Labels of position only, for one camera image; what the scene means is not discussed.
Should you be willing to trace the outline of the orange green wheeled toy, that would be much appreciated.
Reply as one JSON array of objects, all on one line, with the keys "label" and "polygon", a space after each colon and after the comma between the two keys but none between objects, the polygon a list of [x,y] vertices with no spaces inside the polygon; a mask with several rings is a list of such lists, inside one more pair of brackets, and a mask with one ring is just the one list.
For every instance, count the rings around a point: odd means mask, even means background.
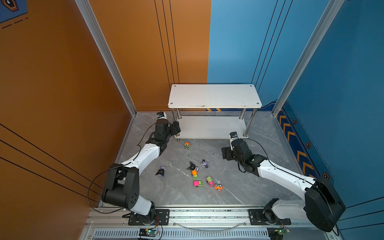
[{"label": "orange green wheeled toy", "polygon": [[190,143],[185,142],[185,144],[184,144],[184,148],[187,149],[187,150],[190,150],[190,149],[191,149],[191,145],[190,145]]}]

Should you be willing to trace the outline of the purple toy car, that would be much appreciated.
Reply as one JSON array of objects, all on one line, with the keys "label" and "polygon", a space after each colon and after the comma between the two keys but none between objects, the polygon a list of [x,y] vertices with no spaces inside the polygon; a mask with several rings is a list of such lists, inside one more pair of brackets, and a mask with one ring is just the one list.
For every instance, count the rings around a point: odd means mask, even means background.
[{"label": "purple toy car", "polygon": [[202,160],[202,166],[204,168],[208,168],[209,167],[209,163],[206,160]]}]

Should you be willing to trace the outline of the black purple bat toy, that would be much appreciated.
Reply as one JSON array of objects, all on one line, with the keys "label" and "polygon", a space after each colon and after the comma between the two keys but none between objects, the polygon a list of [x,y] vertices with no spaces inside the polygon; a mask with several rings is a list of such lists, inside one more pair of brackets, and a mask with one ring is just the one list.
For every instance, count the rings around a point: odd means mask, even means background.
[{"label": "black purple bat toy", "polygon": [[199,167],[197,165],[195,165],[194,163],[190,162],[190,166],[187,168],[187,170],[198,171]]}]

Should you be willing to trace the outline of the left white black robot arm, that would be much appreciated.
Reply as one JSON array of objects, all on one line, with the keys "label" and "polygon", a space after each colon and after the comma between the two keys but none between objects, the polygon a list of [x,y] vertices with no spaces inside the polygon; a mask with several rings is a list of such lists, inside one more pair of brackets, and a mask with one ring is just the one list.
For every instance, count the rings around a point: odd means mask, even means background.
[{"label": "left white black robot arm", "polygon": [[137,154],[122,164],[110,166],[102,201],[153,218],[155,204],[140,195],[140,174],[164,152],[169,139],[180,132],[179,122],[170,122],[165,118],[158,119],[155,131]]}]

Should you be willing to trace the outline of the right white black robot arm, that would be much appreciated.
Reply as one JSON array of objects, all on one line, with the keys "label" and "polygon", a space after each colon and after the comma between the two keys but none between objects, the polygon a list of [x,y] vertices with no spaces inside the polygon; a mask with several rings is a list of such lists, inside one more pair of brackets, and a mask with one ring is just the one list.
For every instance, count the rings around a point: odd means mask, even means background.
[{"label": "right white black robot arm", "polygon": [[329,179],[315,179],[281,167],[267,155],[253,154],[246,141],[236,132],[230,133],[230,146],[222,148],[223,159],[236,161],[242,173],[270,180],[300,197],[295,201],[270,200],[263,209],[267,223],[272,225],[285,219],[297,219],[328,233],[337,228],[346,206]]}]

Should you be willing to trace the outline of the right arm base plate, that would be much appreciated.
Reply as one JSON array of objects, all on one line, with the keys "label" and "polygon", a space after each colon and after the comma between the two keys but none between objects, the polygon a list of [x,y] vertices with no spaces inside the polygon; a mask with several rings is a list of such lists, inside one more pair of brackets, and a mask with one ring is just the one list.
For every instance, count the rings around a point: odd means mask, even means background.
[{"label": "right arm base plate", "polygon": [[271,211],[266,211],[264,209],[249,209],[248,214],[252,226],[292,224],[290,219],[279,219]]}]

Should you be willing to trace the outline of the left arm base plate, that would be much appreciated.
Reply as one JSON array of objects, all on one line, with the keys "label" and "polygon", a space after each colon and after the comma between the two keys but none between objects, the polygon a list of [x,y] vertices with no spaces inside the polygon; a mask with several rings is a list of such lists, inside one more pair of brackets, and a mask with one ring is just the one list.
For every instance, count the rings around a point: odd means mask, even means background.
[{"label": "left arm base plate", "polygon": [[129,226],[144,226],[144,225],[156,225],[167,226],[170,219],[169,209],[155,209],[150,211],[146,216],[140,214],[131,214],[129,218]]}]

